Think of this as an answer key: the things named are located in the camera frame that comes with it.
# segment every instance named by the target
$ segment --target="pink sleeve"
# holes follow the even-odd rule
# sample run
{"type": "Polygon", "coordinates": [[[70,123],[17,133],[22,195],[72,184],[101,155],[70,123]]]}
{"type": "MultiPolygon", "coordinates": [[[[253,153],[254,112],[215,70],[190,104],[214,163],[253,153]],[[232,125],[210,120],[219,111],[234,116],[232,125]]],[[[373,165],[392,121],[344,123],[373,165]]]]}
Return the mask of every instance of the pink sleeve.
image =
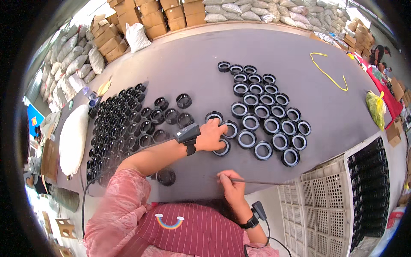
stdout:
{"type": "MultiPolygon", "coordinates": [[[[243,244],[253,246],[253,247],[263,247],[262,243],[250,243],[247,232],[244,231],[243,244]]],[[[279,257],[279,251],[274,250],[271,246],[266,246],[263,248],[251,248],[247,247],[247,254],[249,257],[279,257]]]]}
{"type": "Polygon", "coordinates": [[[150,190],[149,182],[137,170],[116,172],[87,222],[84,236],[87,256],[114,256],[124,247],[134,235],[137,222],[151,208],[146,204],[150,190]]]}

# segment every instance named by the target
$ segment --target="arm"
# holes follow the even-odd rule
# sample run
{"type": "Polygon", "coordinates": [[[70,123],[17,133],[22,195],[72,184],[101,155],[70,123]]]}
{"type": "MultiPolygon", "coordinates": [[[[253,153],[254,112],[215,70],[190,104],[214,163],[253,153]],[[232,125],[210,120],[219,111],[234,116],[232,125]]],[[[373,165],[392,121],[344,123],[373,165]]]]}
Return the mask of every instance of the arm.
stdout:
{"type": "MultiPolygon", "coordinates": [[[[196,151],[213,151],[225,147],[225,143],[220,142],[219,139],[223,133],[227,133],[228,127],[218,126],[218,124],[219,119],[215,118],[200,127],[201,135],[197,137],[196,151]]],[[[185,156],[187,156],[187,147],[177,143],[176,140],[170,140],[133,154],[118,166],[116,172],[131,168],[138,170],[144,176],[149,176],[185,156]]]]}

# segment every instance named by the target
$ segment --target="gray table surface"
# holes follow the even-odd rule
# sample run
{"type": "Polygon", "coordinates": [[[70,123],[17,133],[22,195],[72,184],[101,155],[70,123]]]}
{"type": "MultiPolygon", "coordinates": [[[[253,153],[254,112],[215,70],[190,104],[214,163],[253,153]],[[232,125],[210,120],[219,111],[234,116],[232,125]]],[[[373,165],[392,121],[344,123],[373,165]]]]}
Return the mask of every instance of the gray table surface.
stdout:
{"type": "MultiPolygon", "coordinates": [[[[243,150],[235,140],[231,140],[232,149],[225,157],[198,152],[172,164],[177,177],[175,184],[165,187],[151,181],[151,201],[222,197],[222,187],[217,185],[213,176],[225,169],[234,169],[245,179],[284,182],[341,154],[378,131],[365,104],[367,91],[377,93],[378,90],[356,62],[334,46],[286,32],[237,29],[204,33],[165,44],[154,42],[148,48],[128,53],[109,64],[104,73],[89,85],[97,90],[111,78],[111,87],[103,97],[106,99],[124,88],[144,82],[147,90],[143,106],[152,108],[154,100],[160,96],[169,101],[169,107],[177,108],[176,97],[188,93],[193,104],[184,111],[192,114],[199,125],[204,124],[205,115],[210,111],[219,111],[224,120],[239,123],[231,115],[230,106],[240,98],[233,94],[232,75],[218,72],[217,63],[220,61],[253,65],[258,74],[271,73],[277,77],[276,85],[280,92],[290,97],[289,107],[298,108],[302,118],[312,127],[312,133],[307,137],[308,146],[300,152],[300,163],[296,167],[286,167],[281,163],[279,153],[274,153],[267,161],[259,161],[254,158],[252,150],[243,150]],[[309,56],[312,52],[328,54],[328,57],[314,56],[316,63],[341,87],[345,87],[344,75],[348,91],[339,89],[318,70],[309,56]]],[[[57,141],[65,119],[77,106],[86,102],[83,95],[77,95],[73,109],[63,109],[55,132],[57,141]]],[[[388,112],[384,118],[386,123],[391,121],[388,112]]],[[[83,191],[93,122],[89,123],[84,158],[78,173],[67,181],[59,170],[59,186],[83,191]]],[[[177,125],[166,123],[157,128],[169,133],[179,130],[177,125]]],[[[261,128],[256,134],[258,140],[270,141],[270,136],[261,128]]],[[[267,187],[269,185],[247,184],[246,193],[267,187]]],[[[90,186],[89,194],[102,196],[104,191],[96,183],[90,186]]]]}

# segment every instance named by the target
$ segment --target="person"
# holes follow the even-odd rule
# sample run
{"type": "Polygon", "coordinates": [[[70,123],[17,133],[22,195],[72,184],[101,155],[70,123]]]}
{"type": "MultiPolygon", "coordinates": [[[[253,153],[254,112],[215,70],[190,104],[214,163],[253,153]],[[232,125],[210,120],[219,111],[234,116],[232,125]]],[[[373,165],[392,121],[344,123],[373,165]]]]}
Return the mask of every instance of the person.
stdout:
{"type": "Polygon", "coordinates": [[[391,50],[388,48],[388,46],[376,46],[375,50],[373,50],[373,53],[369,56],[370,64],[378,66],[378,64],[381,62],[382,57],[384,56],[384,53],[391,56],[391,50]]]}
{"type": "MultiPolygon", "coordinates": [[[[218,118],[200,127],[196,152],[220,150],[227,133],[218,118]]],[[[233,170],[217,174],[235,223],[213,208],[194,203],[147,204],[147,176],[187,156],[187,147],[176,140],[131,155],[118,166],[93,217],[87,222],[84,240],[89,257],[99,256],[279,256],[268,244],[260,224],[242,229],[253,217],[244,198],[245,183],[233,170]]]]}

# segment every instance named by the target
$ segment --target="plastic bag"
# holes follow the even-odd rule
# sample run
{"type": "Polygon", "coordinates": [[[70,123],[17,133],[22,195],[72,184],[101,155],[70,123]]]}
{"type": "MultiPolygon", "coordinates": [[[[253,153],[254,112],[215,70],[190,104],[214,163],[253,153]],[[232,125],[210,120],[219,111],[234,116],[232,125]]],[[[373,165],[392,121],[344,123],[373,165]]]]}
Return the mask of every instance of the plastic bag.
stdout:
{"type": "Polygon", "coordinates": [[[222,14],[207,14],[204,19],[208,23],[227,21],[227,18],[222,14]]]}
{"type": "Polygon", "coordinates": [[[383,96],[384,91],[381,91],[381,95],[379,97],[373,92],[368,91],[367,96],[365,97],[365,102],[367,103],[369,113],[371,113],[373,121],[381,129],[381,131],[383,131],[385,127],[384,101],[382,100],[383,96]]]}
{"type": "Polygon", "coordinates": [[[128,23],[126,23],[126,31],[127,42],[130,45],[132,53],[135,53],[138,50],[141,50],[151,45],[151,42],[147,39],[147,36],[145,35],[143,24],[134,23],[133,26],[130,26],[128,23]]]}
{"type": "Polygon", "coordinates": [[[89,84],[95,76],[96,74],[94,73],[94,71],[90,70],[90,72],[83,78],[83,80],[86,84],[89,84]]]}
{"type": "Polygon", "coordinates": [[[64,58],[61,63],[61,71],[65,72],[67,67],[72,63],[77,57],[79,57],[83,53],[84,48],[81,46],[76,46],[73,50],[64,58]]]}
{"type": "Polygon", "coordinates": [[[70,65],[67,67],[66,70],[66,75],[71,76],[73,73],[75,73],[78,69],[80,69],[84,62],[86,61],[87,56],[79,56],[77,57],[70,65]]]}
{"type": "Polygon", "coordinates": [[[64,58],[66,58],[66,56],[73,50],[73,48],[76,46],[77,44],[77,40],[79,39],[79,35],[75,34],[74,36],[72,36],[65,44],[64,46],[61,48],[60,53],[57,56],[57,61],[58,62],[62,62],[64,60],[64,58]]]}
{"type": "Polygon", "coordinates": [[[77,75],[82,79],[84,78],[91,70],[90,64],[84,64],[78,71],[77,75]]]}
{"type": "Polygon", "coordinates": [[[93,48],[88,53],[90,57],[90,64],[96,74],[103,73],[104,70],[104,59],[102,54],[99,52],[97,46],[93,46],[93,48]]]}

